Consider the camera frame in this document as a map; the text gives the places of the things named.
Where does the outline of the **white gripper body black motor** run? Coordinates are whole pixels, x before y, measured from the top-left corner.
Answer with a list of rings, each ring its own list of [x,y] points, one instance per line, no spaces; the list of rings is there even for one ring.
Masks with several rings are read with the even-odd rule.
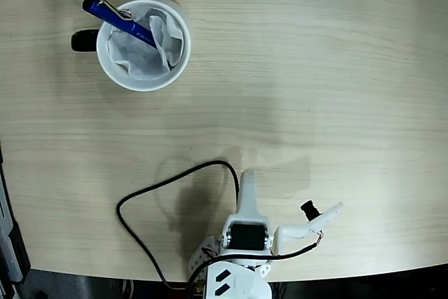
[[[219,256],[271,256],[274,236],[263,223],[233,222],[221,239]]]

